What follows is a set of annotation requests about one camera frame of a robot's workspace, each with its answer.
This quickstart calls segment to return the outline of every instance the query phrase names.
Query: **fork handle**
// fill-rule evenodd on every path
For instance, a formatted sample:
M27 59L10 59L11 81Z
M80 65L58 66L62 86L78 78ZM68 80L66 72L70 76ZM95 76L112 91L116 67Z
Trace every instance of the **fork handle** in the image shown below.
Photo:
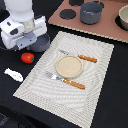
M87 57L87 56L83 56L83 55L78 55L78 57L79 57L80 59L88 60L88 61L91 61L91 62L94 62L94 63L97 62L97 59L95 59L95 58L91 58L91 57Z
M67 84L70 84L70 85L72 85L72 86L75 86L75 87L77 87L77 88L80 88L80 89L85 89L85 86L84 86L84 85L79 84L79 83L76 83L76 82L73 82L73 81L71 81L71 80L64 79L63 82L64 82L64 83L67 83Z

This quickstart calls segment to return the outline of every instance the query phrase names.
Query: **dark pot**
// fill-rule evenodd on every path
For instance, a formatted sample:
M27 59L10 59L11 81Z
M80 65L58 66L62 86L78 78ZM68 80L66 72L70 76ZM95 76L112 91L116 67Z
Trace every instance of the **dark pot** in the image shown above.
M80 20L85 24L95 24L100 20L102 6L99 3L87 2L81 5Z

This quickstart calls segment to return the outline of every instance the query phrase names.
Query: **tomato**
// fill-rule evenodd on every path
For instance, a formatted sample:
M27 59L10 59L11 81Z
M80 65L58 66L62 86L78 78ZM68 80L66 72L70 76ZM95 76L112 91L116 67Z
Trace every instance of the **tomato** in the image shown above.
M21 55L21 60L25 63L31 64L34 61L34 55L32 53L23 53Z

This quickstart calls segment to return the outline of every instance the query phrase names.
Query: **cable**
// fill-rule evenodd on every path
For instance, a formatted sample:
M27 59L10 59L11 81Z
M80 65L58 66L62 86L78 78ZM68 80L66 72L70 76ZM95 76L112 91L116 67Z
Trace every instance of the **cable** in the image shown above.
M2 50L10 50L10 49L5 49L5 48L2 48L2 47L0 47L0 49L2 49Z
M2 50L6 50L6 51L15 51L15 50L18 50L19 48L18 48L18 46L17 45L15 45L13 48L11 48L11 49L6 49L6 48L3 48L3 47L0 47L0 49L2 49Z
M31 128L32 125L28 125L28 126L25 126L24 128Z

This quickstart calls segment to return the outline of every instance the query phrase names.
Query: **knife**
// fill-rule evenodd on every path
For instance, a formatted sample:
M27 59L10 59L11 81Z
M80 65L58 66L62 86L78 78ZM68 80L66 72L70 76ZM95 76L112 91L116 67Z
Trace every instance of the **knife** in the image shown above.
M70 52L67 52L67 51L63 51L63 50L60 50L60 49L58 49L58 51L62 52L63 54L66 54L66 55L77 56L77 57L79 57L80 59L83 59L83 60L91 61L91 62L94 62L94 63L97 62L97 59L95 59L95 58L91 58L91 57L87 57L87 56L83 56L83 55L77 55L77 54L70 53Z
M84 86L84 85L79 84L79 83L76 83L76 82L71 81L71 80L68 80L68 79L62 79L62 78L60 78L59 76L57 76L57 75L55 75L55 74L53 74L53 73L51 73L51 72L46 72L46 75L47 75L50 79L52 79L52 80L61 80L62 82L67 83L67 84L70 84L70 85L75 86L75 87L77 87L77 88L85 89L85 86Z

